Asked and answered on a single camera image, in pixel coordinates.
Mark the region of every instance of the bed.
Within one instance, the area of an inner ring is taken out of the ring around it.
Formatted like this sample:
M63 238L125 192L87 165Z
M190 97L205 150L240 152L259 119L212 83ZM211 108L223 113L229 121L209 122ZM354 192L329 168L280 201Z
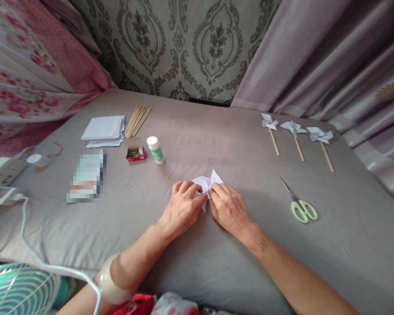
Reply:
M129 163L125 149L107 148L103 191L92 203L66 204L80 137L93 117L126 115L136 104L153 110L137 136L160 139L166 162ZM275 116L280 123L289 117ZM260 112L220 108L146 94L110 90L90 103L35 148L62 154L42 170L29 167L13 186L30 197L26 235L52 264L94 276L109 255L130 246L159 219L173 183L210 176L243 195L252 218L295 257L330 283L363 314L394 314L394 201L337 135L327 147L299 136L302 162L292 135L275 132L280 151L261 127ZM303 126L335 129L294 118ZM320 218L302 224L292 215L280 176ZM0 210L0 256L38 265L19 238L21 205ZM245 314L292 314L269 275L239 242L201 213L195 226L168 247L142 289L173 291L224 310Z

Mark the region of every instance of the bundle of wooden sticks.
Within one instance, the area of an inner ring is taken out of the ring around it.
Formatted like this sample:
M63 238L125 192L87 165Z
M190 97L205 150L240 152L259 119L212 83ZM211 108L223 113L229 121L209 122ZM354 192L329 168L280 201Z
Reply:
M133 115L128 122L126 131L124 131L125 138L131 138L136 136L137 131L139 131L141 125L143 125L143 122L149 115L151 109L152 107L146 109L146 107L141 108L139 105L136 105Z

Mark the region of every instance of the floral cloth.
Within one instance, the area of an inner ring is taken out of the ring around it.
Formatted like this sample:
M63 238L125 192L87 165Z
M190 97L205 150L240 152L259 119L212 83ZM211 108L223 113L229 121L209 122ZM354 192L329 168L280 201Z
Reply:
M158 300L155 296L146 299L134 298L132 303L120 307L113 315L234 315L199 307L195 302L184 300L179 295L167 292Z
M0 0L0 156L38 144L108 87L94 57L39 0Z

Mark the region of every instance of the paper pinwheel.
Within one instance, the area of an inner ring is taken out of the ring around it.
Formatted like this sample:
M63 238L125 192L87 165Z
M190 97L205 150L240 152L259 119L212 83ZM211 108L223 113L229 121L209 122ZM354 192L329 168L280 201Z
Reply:
M271 135L271 139L273 140L274 148L276 149L277 155L280 155L279 150L277 148L276 140L274 139L273 132L271 131L272 129L278 131L276 126L279 124L279 122L277 120L273 121L273 119L269 114L261 113L261 116L263 116L263 122L261 123L261 125L263 127L267 127L270 130L270 135Z
M293 138L295 139L296 147L298 148L298 151L299 151L299 155L301 156L301 160L302 160L302 162L304 162L305 158L303 157L301 147L299 146L298 133L307 133L308 131L301 128L301 125L298 125L293 120L288 121L288 122L284 122L283 124L280 125L280 127L289 130L290 133L293 135Z
M261 116L263 116L263 122L261 123L263 127L267 127L277 131L276 126L279 124L277 120L273 121L269 114L261 113Z
M328 156L328 152L325 149L324 143L330 144L329 140L333 137L333 132L324 132L318 127L307 127L308 131L311 133L310 134L310 139L311 141L319 141L321 144L321 147L323 148L323 152L325 155L325 158L327 159L328 166L330 167L330 171L334 172L333 165L331 164L330 157Z
M210 178L206 176L199 176L193 179L193 182L194 184L201 186L201 188L203 189L202 193L207 193L214 183L218 183L218 184L223 183L223 181L220 179L219 175L216 173L215 170L211 172ZM209 194L207 195L207 199L203 202L203 205L201 206L204 212L206 212L206 204L208 199L210 199Z
M284 122L280 125L280 127L285 128L291 132L296 138L298 137L298 133L308 133L305 129L301 128L301 125L298 125L293 120Z
M330 144L330 142L328 142L333 136L333 132L329 131L329 132L324 132L322 131L320 128L318 127L307 127L308 131L311 133L310 134L310 139L311 141L321 141L324 142L326 144Z

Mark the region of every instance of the folded paper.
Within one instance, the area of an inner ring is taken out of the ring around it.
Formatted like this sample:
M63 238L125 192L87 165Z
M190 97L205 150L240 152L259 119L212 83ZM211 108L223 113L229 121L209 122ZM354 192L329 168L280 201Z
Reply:
M284 122L280 125L280 127L289 130L296 138L298 137L298 133L308 133L305 129L301 128L301 125L298 125L293 120Z
M202 193L207 193L214 183L218 183L218 184L223 183L223 181L220 179L219 175L216 173L215 170L211 172L210 178L206 176L199 176L193 179L193 182L194 184L201 186L203 190ZM203 202L203 205L201 206L204 212L206 212L206 204L208 199L210 199L209 195L207 195L207 199Z
M334 137L333 132L324 132L318 127L307 127L310 134L311 141L321 141L325 144L330 144L329 140Z
M279 124L279 122L277 120L273 120L269 114L261 113L261 115L263 116L263 121L261 125L263 127L267 127L277 131L276 126Z

